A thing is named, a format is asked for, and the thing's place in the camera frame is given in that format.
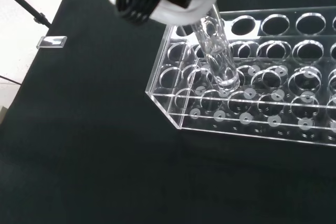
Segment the black fabric surface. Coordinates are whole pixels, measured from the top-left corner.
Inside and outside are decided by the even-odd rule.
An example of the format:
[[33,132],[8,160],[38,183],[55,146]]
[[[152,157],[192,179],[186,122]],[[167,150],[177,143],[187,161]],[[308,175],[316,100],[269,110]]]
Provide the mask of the black fabric surface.
[[[220,10],[336,0],[218,0]],[[0,126],[0,223],[333,223],[336,149],[177,131],[144,90],[164,26],[63,0]]]

